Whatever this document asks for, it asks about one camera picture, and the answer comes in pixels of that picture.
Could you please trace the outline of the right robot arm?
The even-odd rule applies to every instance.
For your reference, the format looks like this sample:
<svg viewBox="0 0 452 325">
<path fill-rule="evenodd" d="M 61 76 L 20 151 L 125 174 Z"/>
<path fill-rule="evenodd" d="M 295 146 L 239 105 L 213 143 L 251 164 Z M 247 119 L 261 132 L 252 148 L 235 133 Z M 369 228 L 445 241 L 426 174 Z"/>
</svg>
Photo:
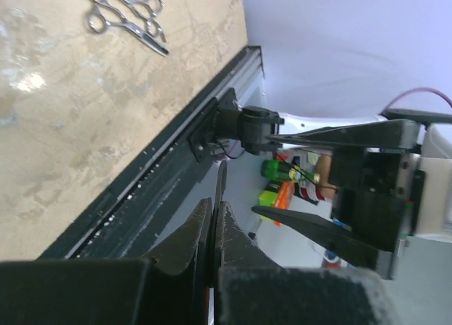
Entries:
<svg viewBox="0 0 452 325">
<path fill-rule="evenodd" d="M 447 114 L 386 106 L 372 118 L 318 119 L 262 107 L 238 108 L 228 90 L 189 134 L 202 161 L 211 145 L 236 140 L 248 153 L 306 151 L 332 158 L 324 188 L 330 218 L 258 207 L 353 266 L 390 279 L 409 237 L 451 241 L 451 142 Z"/>
</svg>

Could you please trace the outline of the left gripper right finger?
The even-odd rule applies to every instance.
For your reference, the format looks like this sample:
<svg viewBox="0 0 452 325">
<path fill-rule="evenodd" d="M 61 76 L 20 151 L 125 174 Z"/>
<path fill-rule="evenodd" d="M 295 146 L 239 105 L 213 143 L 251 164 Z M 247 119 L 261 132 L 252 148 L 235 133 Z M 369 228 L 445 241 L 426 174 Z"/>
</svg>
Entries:
<svg viewBox="0 0 452 325">
<path fill-rule="evenodd" d="M 360 268 L 283 268 L 218 209 L 216 324 L 400 324 L 381 279 Z"/>
</svg>

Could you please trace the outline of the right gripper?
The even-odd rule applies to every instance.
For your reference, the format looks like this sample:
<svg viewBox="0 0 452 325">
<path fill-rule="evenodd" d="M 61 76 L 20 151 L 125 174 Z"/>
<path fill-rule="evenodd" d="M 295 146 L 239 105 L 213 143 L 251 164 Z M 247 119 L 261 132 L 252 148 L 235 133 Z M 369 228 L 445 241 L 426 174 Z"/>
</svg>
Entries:
<svg viewBox="0 0 452 325">
<path fill-rule="evenodd" d="M 409 119 L 325 127 L 269 135 L 278 143 L 332 150 L 341 147 L 411 149 L 420 125 Z M 340 189 L 332 221 L 319 215 L 253 206 L 349 265 L 392 279 L 411 237 L 451 241 L 451 125 L 432 124 L 413 151 L 368 152 L 358 189 Z"/>
</svg>

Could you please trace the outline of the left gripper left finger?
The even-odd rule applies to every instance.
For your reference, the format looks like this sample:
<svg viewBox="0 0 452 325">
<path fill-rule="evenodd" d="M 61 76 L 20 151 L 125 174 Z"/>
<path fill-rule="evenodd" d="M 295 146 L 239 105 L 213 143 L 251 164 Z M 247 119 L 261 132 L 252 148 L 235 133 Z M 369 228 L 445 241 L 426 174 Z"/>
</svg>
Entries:
<svg viewBox="0 0 452 325">
<path fill-rule="evenodd" d="M 212 201 L 134 259 L 1 264 L 2 324 L 207 324 Z"/>
</svg>

